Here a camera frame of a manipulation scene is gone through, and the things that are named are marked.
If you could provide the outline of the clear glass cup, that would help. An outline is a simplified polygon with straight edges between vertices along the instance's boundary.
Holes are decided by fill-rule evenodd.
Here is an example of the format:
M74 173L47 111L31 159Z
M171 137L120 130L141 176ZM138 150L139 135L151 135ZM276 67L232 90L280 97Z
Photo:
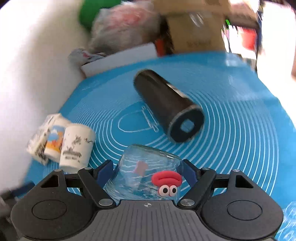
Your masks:
M104 190L121 200L173 200L180 198L182 159L174 154L130 145L124 151Z

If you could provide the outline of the white paper cup grey print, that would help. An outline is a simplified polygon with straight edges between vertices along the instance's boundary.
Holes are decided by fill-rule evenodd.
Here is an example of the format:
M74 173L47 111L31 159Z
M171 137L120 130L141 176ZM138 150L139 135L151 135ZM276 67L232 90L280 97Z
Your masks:
M88 167L96 134L88 126L71 123L66 126L59 168L68 174Z

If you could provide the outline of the paper cup orange blue print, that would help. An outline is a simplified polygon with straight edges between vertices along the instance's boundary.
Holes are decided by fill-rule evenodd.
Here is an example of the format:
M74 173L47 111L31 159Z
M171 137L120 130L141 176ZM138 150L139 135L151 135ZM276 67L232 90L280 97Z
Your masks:
M69 120L60 116L54 121L53 126L50 128L44 154L48 159L54 162L60 162L65 128L69 123Z

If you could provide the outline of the black cylindrical thermos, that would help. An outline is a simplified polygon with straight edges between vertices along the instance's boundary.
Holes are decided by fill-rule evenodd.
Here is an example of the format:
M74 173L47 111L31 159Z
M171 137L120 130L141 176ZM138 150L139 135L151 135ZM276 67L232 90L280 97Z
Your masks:
M205 117L201 106L155 71L139 71L134 77L133 86L166 136L174 142L186 142L204 125Z

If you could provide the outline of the white milk carton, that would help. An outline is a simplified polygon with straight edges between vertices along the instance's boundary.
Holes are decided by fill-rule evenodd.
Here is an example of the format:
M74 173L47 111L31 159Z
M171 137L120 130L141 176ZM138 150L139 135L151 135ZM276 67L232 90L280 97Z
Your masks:
M62 115L60 113L49 114L41 126L39 126L35 134L30 138L26 146L27 153L29 153L35 161L44 166L46 166L49 161L49 159L44 154L48 135L55 121L61 116Z

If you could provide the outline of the blue silicone baking mat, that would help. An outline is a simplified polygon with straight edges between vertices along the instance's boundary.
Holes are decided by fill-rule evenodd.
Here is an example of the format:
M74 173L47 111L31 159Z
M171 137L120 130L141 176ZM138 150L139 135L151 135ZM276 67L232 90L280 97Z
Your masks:
M22 240L295 240L295 127L227 53L128 65L61 108L65 165L13 208Z

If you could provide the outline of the small white printed bag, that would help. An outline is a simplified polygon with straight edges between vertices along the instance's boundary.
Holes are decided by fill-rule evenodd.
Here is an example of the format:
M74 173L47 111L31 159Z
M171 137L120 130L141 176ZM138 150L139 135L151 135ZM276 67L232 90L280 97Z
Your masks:
M87 50L83 48L77 48L74 49L68 56L68 60L77 65L78 67L81 67L85 64L94 62L96 60L105 58L106 54L105 53L96 53L92 54L89 53Z

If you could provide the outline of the white flat box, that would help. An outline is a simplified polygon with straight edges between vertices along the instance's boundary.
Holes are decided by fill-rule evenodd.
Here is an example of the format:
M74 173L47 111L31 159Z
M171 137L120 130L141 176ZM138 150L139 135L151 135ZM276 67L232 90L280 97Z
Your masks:
M153 43L149 43L117 52L102 59L84 64L81 67L81 70L86 77L92 77L114 68L156 59L157 57L158 53L155 45Z

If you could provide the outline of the lower cardboard box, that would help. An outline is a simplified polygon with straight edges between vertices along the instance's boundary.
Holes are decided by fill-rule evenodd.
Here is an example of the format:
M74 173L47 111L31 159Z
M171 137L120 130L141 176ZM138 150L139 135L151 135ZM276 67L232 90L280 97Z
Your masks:
M223 15L210 12L166 16L174 53L225 51Z

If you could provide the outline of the cardboard box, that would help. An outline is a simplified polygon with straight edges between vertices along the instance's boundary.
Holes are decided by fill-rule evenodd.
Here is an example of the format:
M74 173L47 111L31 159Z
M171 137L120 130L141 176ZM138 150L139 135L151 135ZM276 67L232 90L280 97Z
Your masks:
M174 53L225 51L223 15L210 12L166 16Z
M153 2L155 10L163 15L199 11L209 11L218 14L228 14L231 12L229 1L159 0Z

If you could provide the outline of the red bucket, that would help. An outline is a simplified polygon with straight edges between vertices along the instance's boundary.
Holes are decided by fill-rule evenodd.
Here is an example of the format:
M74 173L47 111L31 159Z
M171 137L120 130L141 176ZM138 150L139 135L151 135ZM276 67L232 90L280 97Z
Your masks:
M240 35L242 39L242 46L245 49L254 51L257 39L257 33L254 29L241 28Z

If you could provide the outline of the translucent bag red contents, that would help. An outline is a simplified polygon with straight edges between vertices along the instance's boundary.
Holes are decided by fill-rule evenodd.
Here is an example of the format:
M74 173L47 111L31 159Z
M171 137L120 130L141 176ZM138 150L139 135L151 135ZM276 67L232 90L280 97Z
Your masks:
M161 17L152 1L123 3L101 9L94 19L90 53L111 55L126 49L154 42L159 34Z

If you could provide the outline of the green plastic bag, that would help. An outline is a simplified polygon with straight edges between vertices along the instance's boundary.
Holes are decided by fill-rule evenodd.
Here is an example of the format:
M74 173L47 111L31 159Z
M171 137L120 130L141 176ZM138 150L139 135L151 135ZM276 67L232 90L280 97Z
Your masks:
M121 0L85 0L79 13L79 22L90 31L92 23L101 9L113 8L119 5Z

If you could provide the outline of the upper cardboard box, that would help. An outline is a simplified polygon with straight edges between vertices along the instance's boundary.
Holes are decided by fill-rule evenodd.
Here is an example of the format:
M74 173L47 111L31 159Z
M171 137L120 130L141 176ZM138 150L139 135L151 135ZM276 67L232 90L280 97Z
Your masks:
M228 14L231 12L229 1L159 0L153 2L155 10L163 15L199 11L209 11L218 14Z

